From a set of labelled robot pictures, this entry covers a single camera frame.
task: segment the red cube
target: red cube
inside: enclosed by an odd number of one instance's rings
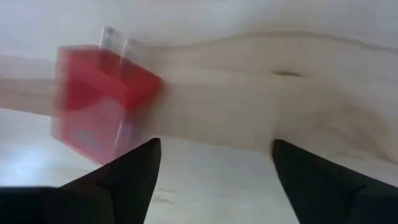
[[[58,66],[57,137],[102,164],[133,149],[162,80],[97,45],[61,48]]]

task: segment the white surface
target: white surface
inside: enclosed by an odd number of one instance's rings
[[[54,59],[65,44],[115,26],[149,44],[182,45],[245,32],[305,30],[398,47],[390,0],[5,0],[0,53]]]
[[[59,186],[99,166],[50,136],[50,118],[0,109],[0,184]],[[161,137],[146,223],[298,223],[267,154]]]

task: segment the red block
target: red block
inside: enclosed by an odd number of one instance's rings
[[[61,48],[58,66],[56,136],[102,164],[133,149],[162,80],[98,46]]]

